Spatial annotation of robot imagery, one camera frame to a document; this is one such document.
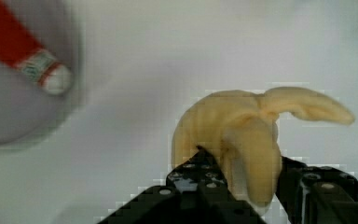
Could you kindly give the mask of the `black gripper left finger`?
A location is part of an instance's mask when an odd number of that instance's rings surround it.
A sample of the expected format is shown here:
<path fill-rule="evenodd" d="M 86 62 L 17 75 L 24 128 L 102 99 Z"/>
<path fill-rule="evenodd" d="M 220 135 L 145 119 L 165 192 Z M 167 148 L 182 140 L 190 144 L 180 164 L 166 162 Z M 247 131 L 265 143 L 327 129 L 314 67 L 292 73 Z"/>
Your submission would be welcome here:
<path fill-rule="evenodd" d="M 233 197 L 205 149 L 98 224 L 266 224 L 246 201 Z"/>

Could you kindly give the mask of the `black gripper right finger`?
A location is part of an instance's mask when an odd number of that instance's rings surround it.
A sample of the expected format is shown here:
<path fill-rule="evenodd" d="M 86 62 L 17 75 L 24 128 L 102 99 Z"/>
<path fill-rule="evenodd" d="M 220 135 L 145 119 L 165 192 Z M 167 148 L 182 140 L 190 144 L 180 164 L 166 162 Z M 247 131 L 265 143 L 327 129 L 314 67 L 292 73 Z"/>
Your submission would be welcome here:
<path fill-rule="evenodd" d="M 276 196 L 291 224 L 358 224 L 358 179 L 284 157 Z"/>

